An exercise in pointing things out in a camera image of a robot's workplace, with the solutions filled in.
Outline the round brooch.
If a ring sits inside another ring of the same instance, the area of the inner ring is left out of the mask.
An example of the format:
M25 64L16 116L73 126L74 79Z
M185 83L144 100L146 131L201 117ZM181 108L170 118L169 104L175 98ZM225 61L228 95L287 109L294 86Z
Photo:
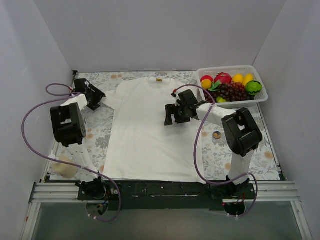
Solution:
M215 139L220 139L222 134L219 132L219 131L215 131L213 132L212 136L215 138Z

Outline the white t-shirt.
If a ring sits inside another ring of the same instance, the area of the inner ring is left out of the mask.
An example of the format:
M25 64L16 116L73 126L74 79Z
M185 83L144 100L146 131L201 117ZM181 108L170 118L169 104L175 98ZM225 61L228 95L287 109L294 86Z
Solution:
M114 180L202 182L198 120L166 126L166 105L181 82L144 77L122 81L106 92L113 110L103 174Z

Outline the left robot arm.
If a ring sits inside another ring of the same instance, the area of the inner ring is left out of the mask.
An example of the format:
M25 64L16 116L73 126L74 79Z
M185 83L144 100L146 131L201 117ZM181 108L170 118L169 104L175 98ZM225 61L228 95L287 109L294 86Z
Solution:
M98 170L85 144L87 132L82 110L84 108L97 110L106 95L85 78L75 79L74 89L71 92L79 93L79 95L59 106L50 108L53 135L55 140L71 154L74 163L80 166L78 170L80 183L77 183L76 186L85 195L101 200L106 196L107 190L102 178L97 175Z

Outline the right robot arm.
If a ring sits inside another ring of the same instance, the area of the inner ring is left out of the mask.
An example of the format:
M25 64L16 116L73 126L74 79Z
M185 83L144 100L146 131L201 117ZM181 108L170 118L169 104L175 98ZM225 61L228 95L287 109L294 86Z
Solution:
M172 93L174 104L165 106L165 126L192 119L219 125L232 152L231 168L223 182L206 180L213 197L237 199L245 194L252 174L249 168L254 151L263 140L262 132L247 108L231 110L207 101L198 101L191 90Z

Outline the red yellow toy apple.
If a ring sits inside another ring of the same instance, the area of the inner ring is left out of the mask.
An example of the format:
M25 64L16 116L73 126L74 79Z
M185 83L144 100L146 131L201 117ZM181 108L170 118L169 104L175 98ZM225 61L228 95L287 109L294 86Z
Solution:
M214 82L214 79L210 75L204 75L200 79L201 86L205 90L210 89L212 87L213 82Z

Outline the small yellow green toy fruit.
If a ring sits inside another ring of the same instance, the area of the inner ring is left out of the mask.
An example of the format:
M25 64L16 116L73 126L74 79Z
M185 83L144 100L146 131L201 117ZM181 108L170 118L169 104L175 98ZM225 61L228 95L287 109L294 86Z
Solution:
M226 99L224 99L224 98L222 98L222 97L217 97L217 99L216 99L216 102L217 103L227 103L228 101L226 100Z

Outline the red dragon fruit toy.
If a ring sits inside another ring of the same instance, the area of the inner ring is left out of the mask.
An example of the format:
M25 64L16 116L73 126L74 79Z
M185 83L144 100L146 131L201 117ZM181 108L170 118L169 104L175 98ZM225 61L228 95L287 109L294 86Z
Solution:
M214 78L214 83L220 82L221 84L230 84L232 82L232 77L226 72L221 72Z

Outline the floral table mat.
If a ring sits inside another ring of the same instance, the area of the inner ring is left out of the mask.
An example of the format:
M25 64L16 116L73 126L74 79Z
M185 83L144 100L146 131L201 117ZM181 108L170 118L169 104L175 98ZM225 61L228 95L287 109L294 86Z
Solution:
M194 71L132 71L132 72L89 72L76 73L77 79L87 79L102 91L114 90L122 81L131 81L144 77L157 79L172 78L183 84L196 84ZM274 150L257 105L249 108L254 120L262 132L263 140L254 153L250 163L250 172L259 181L280 180L280 167L275 159ZM94 166L100 173L104 170L106 153L112 131L114 112L102 105L96 111L86 108L83 112L87 135L85 142ZM220 139L213 137L213 132L221 133ZM227 144L223 129L218 125L205 123L202 127L202 156L204 177L208 180L225 180L231 169L232 152Z

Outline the white plastic basket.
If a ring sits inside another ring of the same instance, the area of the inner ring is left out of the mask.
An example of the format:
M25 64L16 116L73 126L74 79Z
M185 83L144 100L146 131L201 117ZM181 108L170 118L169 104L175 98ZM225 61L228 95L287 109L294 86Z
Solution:
M250 107L268 99L260 75L250 65L201 68L196 76L204 88L200 90L203 100L215 101L220 107Z

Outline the purple toy grapes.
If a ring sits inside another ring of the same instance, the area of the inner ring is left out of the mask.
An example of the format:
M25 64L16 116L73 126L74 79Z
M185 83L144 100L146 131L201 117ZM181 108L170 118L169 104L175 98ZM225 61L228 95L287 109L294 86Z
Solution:
M205 92L204 96L208 102L212 102L211 98L213 98L217 103L217 97L222 97L227 100L227 103L254 100L254 97L249 95L246 92L245 87L239 82L222 83L213 91L210 91L209 89L207 91L209 94Z

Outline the yellow toy lemon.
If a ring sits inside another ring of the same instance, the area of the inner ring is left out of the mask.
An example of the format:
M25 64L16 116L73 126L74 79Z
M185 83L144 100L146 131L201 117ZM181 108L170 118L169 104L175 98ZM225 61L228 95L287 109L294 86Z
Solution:
M234 76L232 77L232 81L233 81L234 83L240 83L240 84L242 84L242 83L243 83L243 80L244 80L244 77L243 77L242 74L236 74L236 75L234 75Z

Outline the yellow toy mango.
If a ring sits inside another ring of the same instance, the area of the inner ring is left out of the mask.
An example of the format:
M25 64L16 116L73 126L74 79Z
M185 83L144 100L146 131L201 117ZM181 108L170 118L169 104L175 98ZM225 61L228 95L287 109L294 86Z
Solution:
M242 85L246 86L248 83L252 82L254 80L254 76L252 74L247 74L242 81Z

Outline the green toy watermelon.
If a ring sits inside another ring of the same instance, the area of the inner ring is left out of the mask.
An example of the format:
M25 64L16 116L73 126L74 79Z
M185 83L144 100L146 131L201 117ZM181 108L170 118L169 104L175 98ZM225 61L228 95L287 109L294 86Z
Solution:
M262 89L262 84L255 80L248 82L245 86L245 90L250 96L256 96Z

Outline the beige lotion pump bottle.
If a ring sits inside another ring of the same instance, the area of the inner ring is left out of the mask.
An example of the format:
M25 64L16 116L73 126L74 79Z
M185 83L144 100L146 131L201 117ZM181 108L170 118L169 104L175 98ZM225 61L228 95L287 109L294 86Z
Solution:
M70 158L63 155L57 156L56 159L66 163L73 163L73 161ZM77 173L77 168L75 166L68 165L65 163L51 161L51 167L56 174L66 179L73 178Z

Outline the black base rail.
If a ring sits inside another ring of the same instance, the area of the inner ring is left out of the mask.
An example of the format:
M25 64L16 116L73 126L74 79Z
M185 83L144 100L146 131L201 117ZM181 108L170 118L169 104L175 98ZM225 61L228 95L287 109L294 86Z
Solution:
M223 200L243 206L245 200L253 200L255 187L249 181L240 186L232 183L215 184L198 182L120 180L111 183L95 179L77 182L79 201L96 202L110 211L209 209L222 211Z

